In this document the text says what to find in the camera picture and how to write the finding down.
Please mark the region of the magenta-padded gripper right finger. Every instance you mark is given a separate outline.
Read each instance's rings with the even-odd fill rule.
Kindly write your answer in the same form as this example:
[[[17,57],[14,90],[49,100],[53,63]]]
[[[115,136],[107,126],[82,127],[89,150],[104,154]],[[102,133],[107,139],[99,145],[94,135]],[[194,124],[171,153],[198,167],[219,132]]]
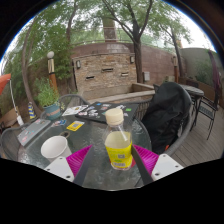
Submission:
[[[169,155],[157,155],[137,145],[132,145],[132,156],[140,173],[136,186],[145,186],[182,169]]]

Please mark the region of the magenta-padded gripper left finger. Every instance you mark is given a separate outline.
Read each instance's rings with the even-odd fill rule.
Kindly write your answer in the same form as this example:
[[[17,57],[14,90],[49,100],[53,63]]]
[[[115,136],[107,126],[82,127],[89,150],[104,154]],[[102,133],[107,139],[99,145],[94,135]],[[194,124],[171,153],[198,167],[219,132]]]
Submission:
[[[93,159],[93,152],[92,146],[89,145],[68,157],[60,156],[48,165],[45,171],[82,186]]]

